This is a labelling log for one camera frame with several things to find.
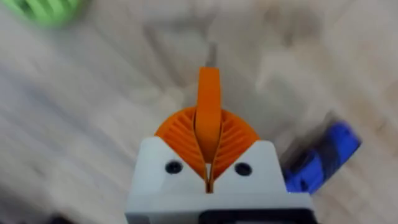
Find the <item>right gripper white and orange right finger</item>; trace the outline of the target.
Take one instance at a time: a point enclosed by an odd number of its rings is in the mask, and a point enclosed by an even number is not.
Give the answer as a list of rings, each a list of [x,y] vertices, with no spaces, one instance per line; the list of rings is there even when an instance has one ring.
[[[208,69],[208,191],[213,194],[285,192],[275,147],[243,119],[221,108],[220,72]]]

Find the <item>right gripper white and orange left finger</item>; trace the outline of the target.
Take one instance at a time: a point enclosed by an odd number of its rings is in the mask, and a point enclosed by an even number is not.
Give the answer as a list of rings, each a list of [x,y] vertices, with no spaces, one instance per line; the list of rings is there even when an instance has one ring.
[[[131,194],[209,192],[210,68],[198,74],[197,104],[169,116],[141,144]]]

